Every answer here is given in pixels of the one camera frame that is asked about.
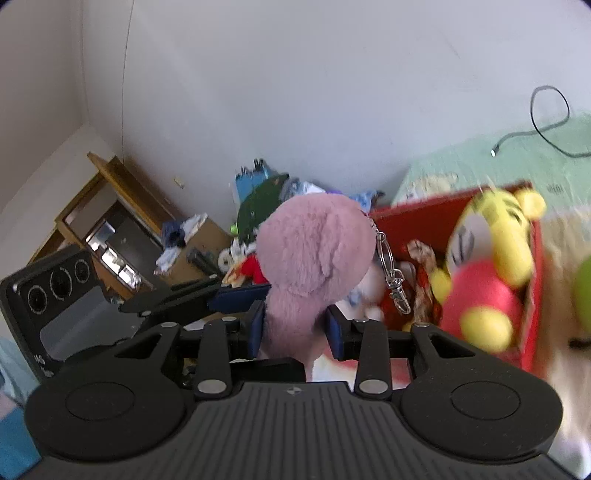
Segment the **green mushroom plush toy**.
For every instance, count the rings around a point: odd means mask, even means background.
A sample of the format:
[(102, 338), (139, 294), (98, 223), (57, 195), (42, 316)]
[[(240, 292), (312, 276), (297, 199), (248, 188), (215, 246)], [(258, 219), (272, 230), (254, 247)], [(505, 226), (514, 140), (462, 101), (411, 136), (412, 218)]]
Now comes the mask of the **green mushroom plush toy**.
[(591, 257), (578, 266), (572, 285), (573, 307), (586, 333), (591, 329)]

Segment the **pink bear plush keychain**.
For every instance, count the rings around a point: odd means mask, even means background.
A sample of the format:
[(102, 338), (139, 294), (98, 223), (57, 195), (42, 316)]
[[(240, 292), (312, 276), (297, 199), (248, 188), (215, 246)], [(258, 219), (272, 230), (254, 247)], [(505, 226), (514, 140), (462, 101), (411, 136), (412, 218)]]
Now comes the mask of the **pink bear plush keychain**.
[(263, 354), (300, 361), (311, 381), (327, 348), (322, 315), (376, 264), (376, 247), (372, 220), (345, 195), (300, 195), (277, 207), (256, 238), (256, 257), (270, 283)]

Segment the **red patterned cloth doll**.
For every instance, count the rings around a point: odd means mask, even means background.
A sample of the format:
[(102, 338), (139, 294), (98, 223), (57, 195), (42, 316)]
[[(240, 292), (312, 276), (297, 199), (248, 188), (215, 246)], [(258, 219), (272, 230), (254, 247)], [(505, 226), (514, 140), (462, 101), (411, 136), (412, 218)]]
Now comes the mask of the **red patterned cloth doll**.
[(420, 240), (410, 241), (405, 252), (410, 257), (403, 261), (400, 268), (404, 274), (404, 291), (411, 311), (404, 318), (403, 331), (408, 332), (417, 322), (439, 325), (442, 317), (442, 305), (433, 294), (429, 274), (437, 268), (434, 250)]

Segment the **red santa plush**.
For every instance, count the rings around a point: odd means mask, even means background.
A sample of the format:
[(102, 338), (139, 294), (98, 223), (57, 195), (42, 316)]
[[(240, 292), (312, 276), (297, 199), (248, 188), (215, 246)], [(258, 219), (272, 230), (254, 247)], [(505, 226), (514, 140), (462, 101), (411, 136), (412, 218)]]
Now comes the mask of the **red santa plush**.
[(230, 267), (222, 280), (222, 283), (230, 285), (232, 288), (239, 288), (250, 284), (263, 285), (268, 282), (263, 275), (263, 271), (260, 269), (259, 259), (254, 253), (238, 259)]

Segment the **yellow tiger plush toy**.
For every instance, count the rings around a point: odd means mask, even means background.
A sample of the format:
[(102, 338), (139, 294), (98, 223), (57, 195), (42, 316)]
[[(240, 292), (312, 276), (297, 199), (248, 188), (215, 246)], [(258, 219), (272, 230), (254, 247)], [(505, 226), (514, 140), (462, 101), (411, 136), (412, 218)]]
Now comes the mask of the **yellow tiger plush toy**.
[(443, 330), (491, 354), (510, 348), (523, 313), (518, 293), (534, 274), (532, 223), (545, 212), (531, 188), (483, 190), (466, 205), (445, 265), (429, 274)]

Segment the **red cardboard box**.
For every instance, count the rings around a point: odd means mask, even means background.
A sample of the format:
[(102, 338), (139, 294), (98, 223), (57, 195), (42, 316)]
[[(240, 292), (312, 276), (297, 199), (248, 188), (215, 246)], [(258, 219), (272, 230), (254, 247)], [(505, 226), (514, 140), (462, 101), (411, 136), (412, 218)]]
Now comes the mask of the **red cardboard box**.
[(543, 196), (528, 183), (436, 196), (372, 213), (408, 298), (342, 305), (349, 319), (407, 331), (419, 321), (530, 371), (542, 291)]

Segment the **wooden cabinet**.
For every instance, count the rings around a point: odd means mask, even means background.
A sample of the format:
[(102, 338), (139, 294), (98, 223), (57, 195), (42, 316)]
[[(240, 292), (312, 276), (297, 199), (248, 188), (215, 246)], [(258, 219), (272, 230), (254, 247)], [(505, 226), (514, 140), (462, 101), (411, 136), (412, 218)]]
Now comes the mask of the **wooden cabinet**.
[(124, 299), (164, 287), (155, 261), (163, 252), (162, 224), (177, 218), (178, 210), (118, 158), (87, 157), (96, 173), (57, 215), (31, 260), (76, 245), (90, 252), (107, 289)]

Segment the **cardboard box on floor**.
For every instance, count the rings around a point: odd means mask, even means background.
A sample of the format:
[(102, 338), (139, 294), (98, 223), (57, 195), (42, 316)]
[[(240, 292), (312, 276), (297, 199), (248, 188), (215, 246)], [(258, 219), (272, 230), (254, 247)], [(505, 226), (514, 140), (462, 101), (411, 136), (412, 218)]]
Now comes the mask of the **cardboard box on floor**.
[(180, 224), (170, 224), (168, 237), (177, 235), (184, 246), (165, 248), (156, 260), (155, 275), (167, 285), (201, 280), (219, 274), (218, 258), (228, 248), (231, 237), (206, 214), (190, 217)]

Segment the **cartoon bear bed sheet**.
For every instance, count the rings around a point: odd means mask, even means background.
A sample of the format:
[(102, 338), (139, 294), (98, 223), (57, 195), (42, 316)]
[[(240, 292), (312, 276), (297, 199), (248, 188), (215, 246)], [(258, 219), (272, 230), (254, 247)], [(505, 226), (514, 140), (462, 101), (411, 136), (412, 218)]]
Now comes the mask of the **cartoon bear bed sheet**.
[(590, 474), (590, 352), (572, 349), (572, 339), (589, 339), (572, 303), (572, 284), (590, 256), (590, 162), (569, 159), (537, 136), (504, 143), (480, 137), (440, 150), (411, 164), (394, 201), (529, 180), (544, 196), (543, 306), (534, 370), (559, 394), (563, 422), (551, 456), (578, 478)]

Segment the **small white bunny plush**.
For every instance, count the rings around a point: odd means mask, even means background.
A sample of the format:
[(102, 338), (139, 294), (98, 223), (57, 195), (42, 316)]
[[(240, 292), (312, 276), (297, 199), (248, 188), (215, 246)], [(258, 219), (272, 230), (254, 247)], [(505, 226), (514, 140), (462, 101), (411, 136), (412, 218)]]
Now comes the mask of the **small white bunny plush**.
[(386, 287), (383, 271), (378, 265), (372, 264), (361, 282), (345, 299), (339, 301), (339, 310), (349, 320), (369, 319), (383, 322), (385, 314), (380, 303)]

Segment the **dark green cloth item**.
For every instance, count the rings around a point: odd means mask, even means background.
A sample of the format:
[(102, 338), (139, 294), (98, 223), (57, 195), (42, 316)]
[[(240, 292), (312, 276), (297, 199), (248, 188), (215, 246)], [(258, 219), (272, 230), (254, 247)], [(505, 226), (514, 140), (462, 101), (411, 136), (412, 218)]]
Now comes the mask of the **dark green cloth item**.
[(256, 240), (259, 225), (273, 214), (283, 201), (280, 193), (283, 185), (290, 179), (288, 174), (280, 174), (263, 181), (240, 204), (238, 210), (238, 239), (242, 243)]

